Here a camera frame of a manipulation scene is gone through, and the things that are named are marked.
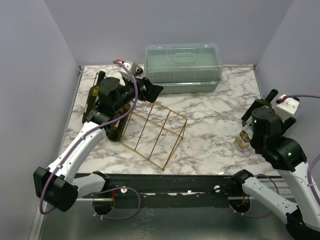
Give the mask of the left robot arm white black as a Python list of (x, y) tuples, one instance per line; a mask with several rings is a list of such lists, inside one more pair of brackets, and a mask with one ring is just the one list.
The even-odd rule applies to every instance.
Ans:
[(77, 198), (97, 194), (104, 198), (110, 194), (110, 178), (95, 171), (76, 178), (76, 173), (89, 153), (102, 141), (120, 120), (120, 110), (131, 101), (153, 103), (163, 86), (152, 84), (143, 77), (135, 84), (125, 85), (115, 77), (106, 77), (100, 83), (98, 101), (89, 113), (80, 133), (68, 148), (47, 168), (38, 167), (33, 173), (36, 196), (62, 212), (69, 210)]

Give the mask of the black metal base rail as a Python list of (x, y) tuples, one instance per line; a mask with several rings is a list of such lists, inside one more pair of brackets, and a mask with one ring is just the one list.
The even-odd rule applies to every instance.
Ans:
[(227, 208), (230, 200), (241, 200), (241, 190), (229, 188), (228, 175), (109, 174), (107, 188), (129, 187), (115, 192), (115, 207)]

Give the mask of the clear glass liquor bottle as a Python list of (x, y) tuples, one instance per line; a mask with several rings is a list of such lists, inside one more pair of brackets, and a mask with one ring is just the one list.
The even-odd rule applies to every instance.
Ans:
[(234, 139), (235, 147), (241, 152), (245, 151), (251, 145), (252, 137), (253, 131), (251, 124), (246, 124)]

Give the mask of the green wine bottle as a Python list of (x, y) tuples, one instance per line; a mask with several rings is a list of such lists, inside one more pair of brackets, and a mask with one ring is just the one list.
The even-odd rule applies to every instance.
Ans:
[(84, 107), (84, 112), (82, 116), (82, 124), (86, 122), (86, 119), (90, 113), (90, 111), (94, 108), (97, 100), (98, 100), (98, 91), (101, 86), (101, 81), (105, 78), (106, 73), (104, 71), (99, 71), (96, 74), (96, 78), (94, 80), (93, 86), (89, 89), (86, 104)]
[(272, 100), (278, 95), (277, 89), (272, 89), (265, 98), (260, 99), (262, 106), (272, 108)]
[(113, 129), (107, 135), (108, 140), (112, 142), (119, 142), (121, 140), (128, 118), (129, 115), (126, 115), (114, 125)]

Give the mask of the green plastic storage box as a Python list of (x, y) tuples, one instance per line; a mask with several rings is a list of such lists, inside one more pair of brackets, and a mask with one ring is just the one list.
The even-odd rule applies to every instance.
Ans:
[(215, 43), (159, 44), (145, 47), (144, 74), (163, 94), (214, 92), (224, 64)]

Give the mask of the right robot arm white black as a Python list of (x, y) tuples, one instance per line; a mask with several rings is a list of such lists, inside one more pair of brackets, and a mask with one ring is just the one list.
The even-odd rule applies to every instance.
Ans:
[(284, 136), (296, 119), (297, 96), (280, 96), (276, 106), (259, 107), (251, 112), (250, 145), (277, 170), (295, 201), (291, 202), (264, 186), (256, 176), (241, 170), (230, 178), (229, 190), (236, 196), (249, 195), (258, 200), (285, 224), (295, 240), (320, 238), (320, 191), (312, 177), (301, 145)]

